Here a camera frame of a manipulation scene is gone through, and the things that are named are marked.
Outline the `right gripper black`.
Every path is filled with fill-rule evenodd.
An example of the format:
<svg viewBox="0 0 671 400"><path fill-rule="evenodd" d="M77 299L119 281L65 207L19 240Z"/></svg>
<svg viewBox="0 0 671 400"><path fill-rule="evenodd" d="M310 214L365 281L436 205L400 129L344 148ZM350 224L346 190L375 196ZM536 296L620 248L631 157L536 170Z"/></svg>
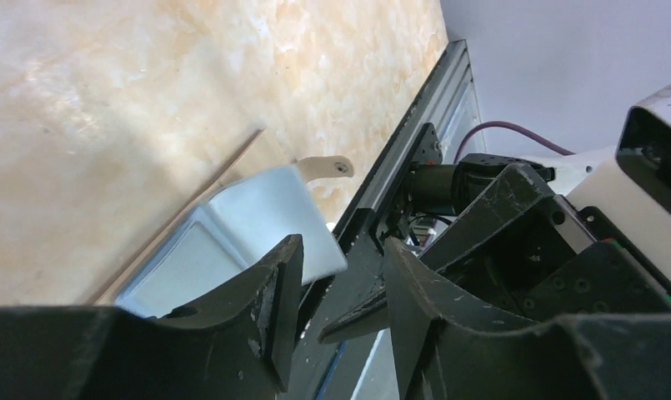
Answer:
<svg viewBox="0 0 671 400"><path fill-rule="evenodd" d="M671 285L597 208L574 208L529 162L418 170L418 210L447 227L422 262L468 293L536 321L671 313Z"/></svg>

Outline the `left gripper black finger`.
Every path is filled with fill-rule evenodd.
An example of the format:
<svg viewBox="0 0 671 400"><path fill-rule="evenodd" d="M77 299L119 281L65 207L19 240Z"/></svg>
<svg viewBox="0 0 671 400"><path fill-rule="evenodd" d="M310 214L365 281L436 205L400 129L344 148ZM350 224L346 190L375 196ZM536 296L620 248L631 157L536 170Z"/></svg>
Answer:
<svg viewBox="0 0 671 400"><path fill-rule="evenodd" d="M255 264L157 320L155 399L275 399L288 389L303 271L289 234Z"/></svg>

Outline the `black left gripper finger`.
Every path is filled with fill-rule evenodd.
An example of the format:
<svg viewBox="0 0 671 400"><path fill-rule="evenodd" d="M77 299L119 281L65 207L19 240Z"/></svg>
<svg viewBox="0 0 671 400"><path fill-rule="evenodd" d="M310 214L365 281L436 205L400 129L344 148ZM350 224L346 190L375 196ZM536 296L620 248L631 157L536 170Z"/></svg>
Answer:
<svg viewBox="0 0 671 400"><path fill-rule="evenodd" d="M390 328L384 287L329 323L319 334L320 343L340 343Z"/></svg>

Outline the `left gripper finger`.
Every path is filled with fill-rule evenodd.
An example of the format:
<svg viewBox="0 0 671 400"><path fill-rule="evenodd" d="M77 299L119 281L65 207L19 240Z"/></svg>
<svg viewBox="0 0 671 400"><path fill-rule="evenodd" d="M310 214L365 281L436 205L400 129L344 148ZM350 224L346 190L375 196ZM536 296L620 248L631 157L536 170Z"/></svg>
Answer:
<svg viewBox="0 0 671 400"><path fill-rule="evenodd" d="M402 398L567 398L541 325L466 292L398 239L385 244L384 275Z"/></svg>

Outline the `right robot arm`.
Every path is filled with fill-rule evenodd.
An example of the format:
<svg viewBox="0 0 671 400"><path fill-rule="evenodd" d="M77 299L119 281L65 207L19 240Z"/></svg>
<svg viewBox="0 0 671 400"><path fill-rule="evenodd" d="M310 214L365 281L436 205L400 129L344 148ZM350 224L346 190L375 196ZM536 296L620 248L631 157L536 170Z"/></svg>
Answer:
<svg viewBox="0 0 671 400"><path fill-rule="evenodd" d="M535 321L671 313L671 283L597 207L575 208L553 167L473 153L416 175L418 211L453 218L422 262L475 297Z"/></svg>

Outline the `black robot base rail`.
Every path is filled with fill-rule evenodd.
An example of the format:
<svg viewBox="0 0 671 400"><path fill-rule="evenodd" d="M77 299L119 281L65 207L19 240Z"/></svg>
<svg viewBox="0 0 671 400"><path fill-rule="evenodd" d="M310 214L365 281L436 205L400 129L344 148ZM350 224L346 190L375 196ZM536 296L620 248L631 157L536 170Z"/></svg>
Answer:
<svg viewBox="0 0 671 400"><path fill-rule="evenodd" d="M411 163L442 159L437 131L426 122L400 128L388 141L338 221L334 233L348 269L313 283L303 296L289 388L282 399L349 399L355 392L378 333L321 343L320 332L355 308L382 283L382 254L375 238Z"/></svg>

